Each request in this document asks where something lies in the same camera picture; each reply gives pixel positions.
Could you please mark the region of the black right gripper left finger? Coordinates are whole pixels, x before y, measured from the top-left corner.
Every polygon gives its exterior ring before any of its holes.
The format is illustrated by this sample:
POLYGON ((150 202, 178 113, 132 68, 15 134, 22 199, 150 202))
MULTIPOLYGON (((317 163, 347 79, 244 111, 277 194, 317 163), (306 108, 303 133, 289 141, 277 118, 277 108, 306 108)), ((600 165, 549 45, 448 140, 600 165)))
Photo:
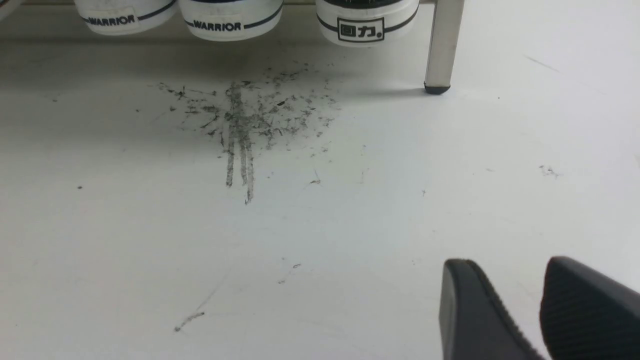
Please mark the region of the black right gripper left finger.
POLYGON ((470 259, 443 264, 439 333, 444 360, 542 360, 483 269, 470 259))

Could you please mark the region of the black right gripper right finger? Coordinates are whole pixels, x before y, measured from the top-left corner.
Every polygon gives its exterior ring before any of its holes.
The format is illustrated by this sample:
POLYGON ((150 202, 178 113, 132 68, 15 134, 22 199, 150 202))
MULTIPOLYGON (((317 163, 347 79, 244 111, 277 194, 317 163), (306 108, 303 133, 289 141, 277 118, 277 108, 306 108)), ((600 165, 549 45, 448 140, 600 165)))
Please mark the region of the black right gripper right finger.
POLYGON ((553 360, 637 360, 640 295, 567 256, 544 275, 539 321, 553 360))

